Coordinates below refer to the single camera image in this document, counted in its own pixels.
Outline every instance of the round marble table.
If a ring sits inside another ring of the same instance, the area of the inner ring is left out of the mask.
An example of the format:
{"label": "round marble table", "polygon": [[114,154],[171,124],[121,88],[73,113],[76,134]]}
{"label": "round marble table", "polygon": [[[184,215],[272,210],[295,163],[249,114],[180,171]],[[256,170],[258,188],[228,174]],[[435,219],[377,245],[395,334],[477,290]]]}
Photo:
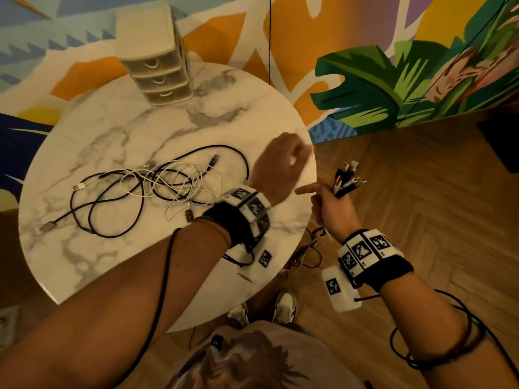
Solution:
{"label": "round marble table", "polygon": [[[36,153],[20,200],[20,240],[34,277],[56,303],[170,235],[175,228],[186,225],[183,213],[168,221],[168,202],[150,197],[137,225],[116,239],[80,230],[72,216],[41,234],[39,228],[43,224],[69,210],[72,186],[86,176],[166,162],[217,143],[239,149],[252,168],[269,141],[282,132],[297,133],[310,143],[297,111],[262,80],[211,63],[193,63],[191,74],[195,97],[174,105],[151,107],[129,76],[85,95],[64,115]],[[243,161],[230,150],[204,150],[186,161],[207,164],[214,154],[220,155],[216,169],[224,176],[225,190],[242,184]],[[314,182],[315,176],[312,156],[299,184]],[[77,202],[92,200],[105,187],[101,183],[79,191]],[[132,223],[139,204],[140,198],[133,196],[105,204],[96,209],[95,224],[103,233],[118,233]],[[176,207],[170,209],[169,216],[175,211]],[[201,215],[203,208],[194,212],[195,216]],[[271,228],[262,245],[273,255],[267,267],[256,259],[253,265],[241,269],[221,259],[171,330],[211,320],[263,288],[295,250],[310,213],[309,196],[294,193],[274,208]],[[86,213],[79,217],[86,218]]]}

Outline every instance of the wall mural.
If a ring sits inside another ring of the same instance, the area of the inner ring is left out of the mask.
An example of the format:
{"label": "wall mural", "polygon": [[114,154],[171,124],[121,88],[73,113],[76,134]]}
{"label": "wall mural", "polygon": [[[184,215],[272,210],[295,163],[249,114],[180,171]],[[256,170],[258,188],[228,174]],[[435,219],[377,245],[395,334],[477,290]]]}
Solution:
{"label": "wall mural", "polygon": [[518,1],[464,49],[502,2],[0,0],[0,210],[81,96],[127,73],[120,8],[170,4],[192,60],[269,82],[318,143],[503,101],[517,88]]}

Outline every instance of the hand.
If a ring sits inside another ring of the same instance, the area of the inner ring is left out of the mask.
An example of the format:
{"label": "hand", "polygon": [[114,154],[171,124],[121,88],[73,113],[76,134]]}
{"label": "hand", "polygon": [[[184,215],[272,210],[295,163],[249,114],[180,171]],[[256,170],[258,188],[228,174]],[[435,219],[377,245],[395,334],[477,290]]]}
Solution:
{"label": "hand", "polygon": [[349,235],[362,229],[349,196],[336,198],[330,187],[319,183],[296,188],[295,193],[297,195],[315,193],[311,197],[315,221],[326,227],[339,243],[344,243]]}
{"label": "hand", "polygon": [[282,133],[257,159],[249,186],[263,193],[272,206],[280,204],[289,197],[311,153],[312,146],[301,137]]}

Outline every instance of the black object on floor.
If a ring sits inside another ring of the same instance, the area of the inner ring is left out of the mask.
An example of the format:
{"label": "black object on floor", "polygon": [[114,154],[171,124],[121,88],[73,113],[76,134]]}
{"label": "black object on floor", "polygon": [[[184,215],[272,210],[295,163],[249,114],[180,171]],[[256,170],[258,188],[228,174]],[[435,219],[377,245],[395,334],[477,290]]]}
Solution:
{"label": "black object on floor", "polygon": [[519,172],[519,115],[503,115],[477,127],[510,173]]}

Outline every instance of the shoe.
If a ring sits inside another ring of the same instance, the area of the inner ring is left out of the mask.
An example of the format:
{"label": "shoe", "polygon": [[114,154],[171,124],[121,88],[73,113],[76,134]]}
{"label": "shoe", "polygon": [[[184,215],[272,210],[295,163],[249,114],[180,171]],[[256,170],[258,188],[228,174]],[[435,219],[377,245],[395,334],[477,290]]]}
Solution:
{"label": "shoe", "polygon": [[296,310],[297,300],[295,299],[295,294],[290,291],[281,291],[276,301],[272,322],[282,325],[294,322]]}
{"label": "shoe", "polygon": [[242,303],[238,307],[234,307],[227,313],[227,316],[237,320],[243,328],[249,324],[249,311],[247,310],[246,303]]}

